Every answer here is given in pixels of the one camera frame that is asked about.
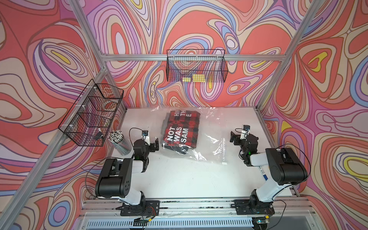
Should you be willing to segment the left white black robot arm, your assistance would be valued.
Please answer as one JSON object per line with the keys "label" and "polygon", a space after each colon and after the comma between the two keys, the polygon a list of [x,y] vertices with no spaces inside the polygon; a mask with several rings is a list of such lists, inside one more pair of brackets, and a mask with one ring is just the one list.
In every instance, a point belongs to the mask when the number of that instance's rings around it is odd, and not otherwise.
{"label": "left white black robot arm", "polygon": [[96,182],[96,197],[118,199],[128,206],[145,206],[144,193],[131,187],[132,174],[144,173],[149,165],[149,154],[158,150],[158,139],[151,144],[139,139],[133,144],[132,157],[107,159]]}

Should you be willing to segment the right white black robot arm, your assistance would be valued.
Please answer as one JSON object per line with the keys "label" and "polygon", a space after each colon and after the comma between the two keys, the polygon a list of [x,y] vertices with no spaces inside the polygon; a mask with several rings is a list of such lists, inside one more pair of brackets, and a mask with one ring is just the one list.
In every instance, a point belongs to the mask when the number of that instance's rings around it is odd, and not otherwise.
{"label": "right white black robot arm", "polygon": [[292,148],[266,148],[259,152],[259,138],[243,130],[231,132],[230,142],[240,147],[239,156],[248,167],[268,166],[271,177],[254,190],[247,203],[251,209],[269,208],[274,198],[285,188],[300,184],[308,178],[308,172]]}

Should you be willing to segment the red black plaid shirt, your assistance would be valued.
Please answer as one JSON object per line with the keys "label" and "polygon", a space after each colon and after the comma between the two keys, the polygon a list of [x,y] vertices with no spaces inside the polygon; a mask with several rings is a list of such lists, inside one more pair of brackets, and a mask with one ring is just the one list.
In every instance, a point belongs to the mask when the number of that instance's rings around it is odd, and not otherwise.
{"label": "red black plaid shirt", "polygon": [[163,122],[163,148],[186,155],[197,147],[201,114],[194,110],[172,110]]}

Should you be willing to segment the clear plastic vacuum bag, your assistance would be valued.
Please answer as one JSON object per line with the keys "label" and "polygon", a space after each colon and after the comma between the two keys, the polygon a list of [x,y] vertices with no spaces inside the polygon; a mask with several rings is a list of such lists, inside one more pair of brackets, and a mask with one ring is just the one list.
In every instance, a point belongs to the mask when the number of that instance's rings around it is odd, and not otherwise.
{"label": "clear plastic vacuum bag", "polygon": [[149,111],[159,154],[173,159],[227,164],[225,118],[218,107],[156,107]]}

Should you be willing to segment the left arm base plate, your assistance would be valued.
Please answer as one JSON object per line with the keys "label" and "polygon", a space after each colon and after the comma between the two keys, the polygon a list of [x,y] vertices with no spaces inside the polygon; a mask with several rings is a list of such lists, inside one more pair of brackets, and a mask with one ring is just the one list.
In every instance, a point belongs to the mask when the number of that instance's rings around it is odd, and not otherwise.
{"label": "left arm base plate", "polygon": [[142,201],[140,204],[132,206],[123,204],[120,207],[120,215],[123,217],[144,216],[155,217],[159,215],[160,201],[148,200]]}

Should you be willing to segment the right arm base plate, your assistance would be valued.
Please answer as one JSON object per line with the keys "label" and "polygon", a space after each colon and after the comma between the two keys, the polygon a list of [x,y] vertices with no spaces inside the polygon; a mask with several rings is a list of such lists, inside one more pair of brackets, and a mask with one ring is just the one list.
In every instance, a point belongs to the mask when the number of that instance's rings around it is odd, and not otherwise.
{"label": "right arm base plate", "polygon": [[262,215],[272,216],[275,214],[272,202],[260,202],[252,199],[236,199],[231,204],[237,215]]}

